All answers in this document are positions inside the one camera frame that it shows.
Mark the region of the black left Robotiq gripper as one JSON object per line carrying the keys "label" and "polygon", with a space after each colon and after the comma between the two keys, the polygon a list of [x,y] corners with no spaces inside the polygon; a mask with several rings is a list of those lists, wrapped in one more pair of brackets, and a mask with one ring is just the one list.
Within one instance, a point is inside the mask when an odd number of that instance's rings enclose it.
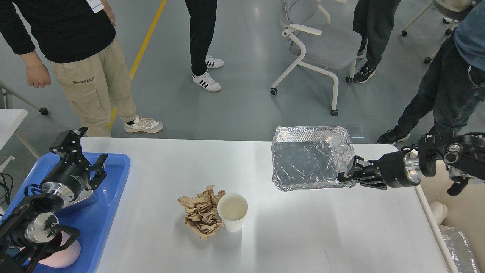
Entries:
{"label": "black left Robotiq gripper", "polygon": [[85,185],[86,190],[95,190],[104,181],[108,154],[101,154],[95,164],[89,165],[80,145],[80,139],[87,131],[87,127],[63,131],[50,145],[50,152],[59,155],[61,162],[40,183],[42,192],[56,194],[64,201],[74,201]]}

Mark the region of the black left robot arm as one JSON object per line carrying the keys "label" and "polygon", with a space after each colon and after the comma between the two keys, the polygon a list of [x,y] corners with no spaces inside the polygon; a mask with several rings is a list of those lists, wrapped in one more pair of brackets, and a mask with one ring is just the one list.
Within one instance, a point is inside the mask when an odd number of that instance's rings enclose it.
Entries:
{"label": "black left robot arm", "polygon": [[55,212],[97,189],[107,176],[107,154],[94,164],[83,155],[80,140],[87,130],[82,127],[58,135],[50,151],[59,155],[59,163],[41,181],[40,193],[26,195],[2,218],[2,273],[32,273],[45,253],[66,250],[80,236],[77,228],[59,224]]}

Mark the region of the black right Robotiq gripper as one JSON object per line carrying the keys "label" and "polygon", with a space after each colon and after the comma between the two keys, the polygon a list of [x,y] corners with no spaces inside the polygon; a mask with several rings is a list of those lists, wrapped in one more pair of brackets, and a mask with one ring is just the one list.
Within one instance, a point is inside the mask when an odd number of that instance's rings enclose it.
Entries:
{"label": "black right Robotiq gripper", "polygon": [[388,186],[413,187],[420,184],[421,178],[419,158],[411,151],[396,151],[369,161],[354,156],[347,166],[347,176],[345,173],[337,175],[339,182],[359,182],[364,187],[380,190]]}

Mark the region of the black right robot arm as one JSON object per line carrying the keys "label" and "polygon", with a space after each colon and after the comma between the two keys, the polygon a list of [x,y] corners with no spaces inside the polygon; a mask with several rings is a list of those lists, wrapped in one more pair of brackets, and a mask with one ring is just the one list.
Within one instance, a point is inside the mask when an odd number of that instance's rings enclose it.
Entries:
{"label": "black right robot arm", "polygon": [[412,187],[423,177],[436,175],[436,162],[442,160],[449,172],[452,186],[447,190],[456,196],[471,182],[483,183],[485,178],[484,133],[464,135],[422,135],[418,144],[384,154],[380,159],[364,161],[355,156],[346,173],[339,173],[339,182],[386,190]]}

